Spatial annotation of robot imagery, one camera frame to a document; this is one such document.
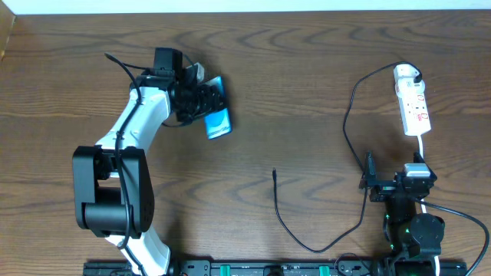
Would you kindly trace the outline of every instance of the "power strip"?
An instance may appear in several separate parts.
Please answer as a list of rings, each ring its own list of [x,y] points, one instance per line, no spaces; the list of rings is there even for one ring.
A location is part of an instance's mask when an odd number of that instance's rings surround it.
[[[397,65],[394,68],[400,115],[404,133],[408,136],[419,136],[431,130],[430,116],[424,96],[424,81],[414,83],[414,78],[418,74],[418,70],[409,64]]]

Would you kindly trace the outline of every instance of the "black cable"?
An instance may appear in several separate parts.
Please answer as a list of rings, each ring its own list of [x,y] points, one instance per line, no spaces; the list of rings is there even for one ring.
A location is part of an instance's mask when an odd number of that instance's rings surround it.
[[[329,244],[328,246],[326,246],[326,247],[324,247],[323,249],[320,249],[320,250],[314,250],[312,248],[309,248],[307,245],[304,245],[301,241],[299,241],[297,239],[297,237],[295,237],[295,235],[293,235],[293,233],[290,231],[290,229],[288,229],[288,227],[286,227],[285,223],[283,222],[282,217],[279,214],[279,210],[278,210],[278,196],[276,195],[276,169],[273,169],[273,193],[274,193],[274,196],[275,196],[275,211],[276,211],[276,216],[278,217],[279,223],[282,224],[283,228],[287,231],[287,233],[289,233],[290,236],[300,246],[302,246],[305,250],[310,251],[312,253],[318,253],[319,254],[319,253],[323,253],[323,252],[327,251],[329,248],[331,248],[333,245],[335,245],[337,242],[339,242],[342,238],[344,238],[346,235],[348,235],[351,232],[353,232],[356,228],[358,228],[358,226],[361,225],[361,223],[363,222],[363,216],[364,216],[364,213],[365,213],[365,205],[367,203],[368,190],[365,189],[365,197],[363,199],[363,206],[361,207],[360,221],[355,226],[353,226],[351,229],[349,229],[345,233],[341,234],[338,238],[336,238],[333,242],[331,242],[331,244]]]
[[[116,167],[117,171],[120,177],[120,184],[121,184],[121,192],[123,193],[123,198],[124,198],[124,208],[126,211],[126,229],[124,232],[124,239],[122,242],[120,242],[117,245],[117,248],[122,250],[126,248],[126,245],[128,244],[128,240],[130,239],[130,228],[131,228],[131,221],[132,221],[132,208],[130,205],[130,198],[128,196],[128,190],[126,187],[126,181],[124,180],[124,173],[123,173],[123,167],[121,164],[121,156],[120,156],[120,141],[123,139],[123,134],[124,134],[124,129],[126,128],[127,124],[130,122],[131,117],[137,112],[138,107],[141,104],[141,91],[140,91],[140,86],[137,85],[137,81],[135,80],[135,77],[131,74],[131,72],[128,70],[126,65],[124,65],[121,61],[119,61],[117,58],[115,58],[113,55],[109,53],[104,53],[104,56],[108,58],[110,61],[113,61],[117,63],[119,66],[123,68],[123,70],[128,74],[128,76],[131,79],[131,82],[135,86],[135,89],[137,90],[138,98],[137,102],[135,103],[135,106],[133,109],[130,111],[130,114],[128,114],[128,117],[124,120],[123,124],[121,124],[121,127],[119,131],[116,132],[116,142],[114,143],[114,156],[116,160]]]
[[[130,68],[135,68],[135,69],[141,69],[141,70],[151,70],[151,68],[148,68],[148,67],[142,67],[142,66],[136,66],[136,65],[132,65],[132,64],[127,64],[127,63],[124,63],[124,62],[121,62],[124,66],[126,67],[130,67]]]
[[[346,134],[346,121],[348,120],[348,115],[351,111],[351,108],[353,107],[353,100],[354,100],[354,93],[356,92],[356,88],[358,87],[358,85],[368,79],[369,77],[373,76],[374,74],[382,71],[382,70],[385,70],[389,67],[393,67],[393,66],[397,66],[397,65],[400,65],[400,64],[409,64],[410,66],[416,68],[416,70],[420,73],[419,75],[416,76],[416,78],[414,79],[414,82],[415,83],[418,83],[421,81],[421,79],[423,78],[423,73],[421,73],[421,70],[416,67],[414,64],[410,63],[410,62],[407,62],[407,61],[398,61],[398,62],[394,62],[392,64],[389,64],[389,65],[385,65],[383,66],[382,68],[379,68],[371,73],[369,73],[368,75],[362,77],[353,87],[353,91],[351,92],[351,100],[350,100],[350,104],[348,105],[348,109],[346,110],[346,114],[344,115],[344,120],[343,120],[343,134],[344,134],[344,138],[346,139],[346,143],[348,143],[348,146],[350,147],[350,150],[351,152],[353,153],[353,156],[354,158],[356,159],[356,162],[358,163],[358,166],[360,166],[360,169],[361,171],[363,172],[364,169],[363,169],[363,164],[361,163],[360,159],[358,158],[358,155],[356,154],[356,152],[354,151],[353,149],[353,146],[351,145],[351,142],[350,140],[348,139],[348,135]]]
[[[143,265],[135,258],[133,255],[133,252],[130,250],[130,248],[125,247],[124,250],[128,254],[128,257],[130,257],[131,261],[135,263],[138,267],[138,271],[140,271],[141,276],[147,276],[147,273],[145,272],[145,269],[143,268]]]
[[[475,222],[477,225],[481,226],[481,228],[484,230],[484,236],[485,236],[485,238],[484,238],[484,246],[483,246],[483,249],[481,250],[481,252],[479,253],[479,256],[477,256],[476,261],[473,263],[473,265],[469,268],[469,270],[465,274],[465,276],[470,275],[474,271],[474,269],[476,269],[476,267],[479,265],[479,263],[483,260],[484,255],[485,255],[486,251],[488,250],[488,246],[489,246],[489,231],[488,231],[488,228],[479,219],[474,218],[471,215],[467,215],[466,213],[462,213],[462,212],[459,212],[459,211],[456,211],[456,210],[453,210],[453,209],[449,209],[447,207],[443,207],[443,206],[440,206],[440,205],[436,205],[436,204],[433,204],[433,203],[423,202],[423,201],[420,201],[419,199],[415,199],[415,198],[410,198],[410,200],[412,200],[412,201],[414,201],[416,203],[420,203],[420,204],[426,205],[426,206],[431,207],[431,208],[435,208],[435,209],[439,209],[441,211],[449,212],[450,214],[461,216],[461,217],[463,217],[465,219],[469,219],[469,220]]]

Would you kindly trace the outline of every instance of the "wood grain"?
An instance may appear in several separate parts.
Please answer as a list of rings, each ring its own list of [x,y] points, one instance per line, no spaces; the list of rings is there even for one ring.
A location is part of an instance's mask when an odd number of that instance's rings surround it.
[[[129,80],[107,61],[151,65],[155,47],[185,51],[226,79],[233,132],[206,139],[203,122],[161,128],[148,163],[154,225],[175,252],[215,259],[329,259],[387,252],[381,204],[323,255],[301,249],[276,220],[320,248],[358,221],[360,172],[341,132],[351,88],[385,64],[424,72],[433,129],[430,202],[491,225],[489,11],[21,16],[0,64],[0,274],[80,274],[88,259],[121,259],[74,219],[71,155],[92,145],[127,102]],[[358,154],[387,177],[411,160],[390,71],[358,90],[348,121]],[[443,258],[469,265],[479,227],[447,224]],[[486,257],[476,275],[491,273]]]

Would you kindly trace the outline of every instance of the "blue phone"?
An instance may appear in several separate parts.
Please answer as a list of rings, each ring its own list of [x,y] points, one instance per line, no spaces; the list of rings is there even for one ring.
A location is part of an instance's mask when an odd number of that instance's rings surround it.
[[[225,87],[223,86],[222,77],[215,77],[214,79],[206,82],[206,84],[209,86],[218,87],[219,92],[225,96]],[[229,109],[226,108],[206,116],[205,127],[206,134],[210,140],[231,133],[232,124],[230,123]]]

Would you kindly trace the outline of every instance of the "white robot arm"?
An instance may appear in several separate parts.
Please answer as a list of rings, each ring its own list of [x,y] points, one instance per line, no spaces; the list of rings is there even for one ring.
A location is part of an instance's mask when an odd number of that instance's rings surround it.
[[[154,68],[140,67],[145,71],[137,80],[130,75],[130,100],[114,126],[95,146],[79,146],[74,153],[77,223],[116,245],[131,263],[134,274],[163,275],[170,264],[170,249],[151,224],[153,191],[145,155],[153,138],[172,112],[178,121],[188,124],[225,108],[220,93],[206,84],[200,85],[203,67],[194,64],[182,69],[182,56],[174,49],[157,48]],[[107,57],[130,74],[126,66],[132,65],[109,54]],[[121,173],[126,192],[99,186],[98,180],[120,178]],[[127,220],[130,231],[125,228]]]

